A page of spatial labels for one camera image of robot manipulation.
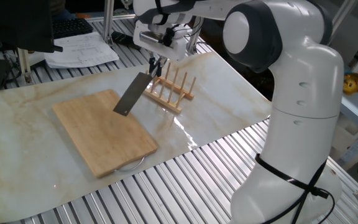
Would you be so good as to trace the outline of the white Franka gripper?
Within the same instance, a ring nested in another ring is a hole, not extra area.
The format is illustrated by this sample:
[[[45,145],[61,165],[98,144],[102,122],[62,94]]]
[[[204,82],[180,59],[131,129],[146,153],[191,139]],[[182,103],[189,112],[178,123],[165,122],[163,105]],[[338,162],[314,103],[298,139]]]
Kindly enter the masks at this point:
[[[170,60],[185,57],[188,29],[182,24],[144,24],[136,21],[133,40],[136,45]],[[160,77],[164,64],[157,64],[156,76]],[[149,74],[155,68],[155,58],[149,58]]]

